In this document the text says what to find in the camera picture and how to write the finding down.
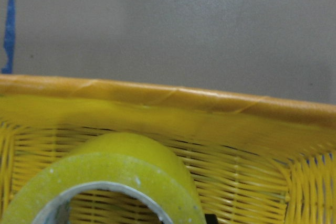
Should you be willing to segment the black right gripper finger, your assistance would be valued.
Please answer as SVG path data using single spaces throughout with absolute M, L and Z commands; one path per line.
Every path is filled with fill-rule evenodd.
M 217 224 L 217 216 L 215 214 L 205 214 L 207 224 Z

